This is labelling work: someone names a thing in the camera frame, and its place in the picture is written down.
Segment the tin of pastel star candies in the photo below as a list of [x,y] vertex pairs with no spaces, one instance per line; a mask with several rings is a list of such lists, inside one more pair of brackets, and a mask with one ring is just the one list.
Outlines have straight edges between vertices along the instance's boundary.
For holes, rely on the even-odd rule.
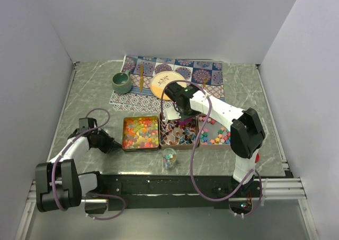
[[230,148],[230,131],[212,118],[208,118],[207,123],[202,127],[206,116],[201,114],[198,116],[198,130],[201,131],[200,146],[208,149]]

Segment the gold tin of gummy stars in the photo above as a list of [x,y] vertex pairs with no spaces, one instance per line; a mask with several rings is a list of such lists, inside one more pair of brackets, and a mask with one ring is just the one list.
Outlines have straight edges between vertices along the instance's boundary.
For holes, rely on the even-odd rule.
[[122,130],[124,152],[148,152],[159,150],[159,148],[159,119],[157,116],[124,118]]

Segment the clear glass jar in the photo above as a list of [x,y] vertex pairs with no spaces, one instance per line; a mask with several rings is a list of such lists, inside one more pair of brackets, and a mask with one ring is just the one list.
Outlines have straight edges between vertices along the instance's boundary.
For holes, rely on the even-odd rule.
[[163,168],[171,170],[176,164],[176,151],[172,148],[165,148],[162,154]]

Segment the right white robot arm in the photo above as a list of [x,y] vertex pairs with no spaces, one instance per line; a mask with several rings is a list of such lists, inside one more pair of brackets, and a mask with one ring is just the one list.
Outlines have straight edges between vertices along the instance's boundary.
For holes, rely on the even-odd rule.
[[230,147],[236,155],[232,191],[238,197],[249,193],[253,178],[255,159],[266,137],[258,113],[253,108],[237,108],[212,96],[200,86],[188,82],[187,87],[179,81],[169,82],[163,91],[174,106],[161,109],[163,121],[184,121],[200,114],[216,120],[230,131]]

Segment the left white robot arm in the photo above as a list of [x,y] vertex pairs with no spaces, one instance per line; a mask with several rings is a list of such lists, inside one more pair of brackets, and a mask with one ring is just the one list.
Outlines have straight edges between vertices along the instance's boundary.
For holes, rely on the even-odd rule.
[[122,145],[101,129],[94,118],[80,118],[79,128],[68,137],[57,156],[35,168],[36,203],[40,212],[65,211],[80,205],[87,193],[92,198],[105,194],[104,183],[98,181],[99,173],[78,174],[76,160],[90,149],[105,154],[122,148]]

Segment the tin of lollipops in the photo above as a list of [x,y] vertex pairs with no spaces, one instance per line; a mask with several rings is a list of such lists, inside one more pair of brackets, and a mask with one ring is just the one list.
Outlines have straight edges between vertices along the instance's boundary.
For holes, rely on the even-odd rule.
[[160,118],[159,133],[162,149],[192,149],[198,134],[197,120],[193,118],[188,124],[179,126],[178,120],[165,122]]

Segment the purple plastic scoop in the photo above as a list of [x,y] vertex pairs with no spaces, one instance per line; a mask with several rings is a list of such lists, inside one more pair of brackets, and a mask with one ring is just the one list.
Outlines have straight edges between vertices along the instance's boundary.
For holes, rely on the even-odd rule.
[[186,124],[188,124],[192,119],[193,119],[193,117],[186,118],[186,119],[179,119],[179,120],[178,120],[178,124],[179,124],[179,126],[186,125]]

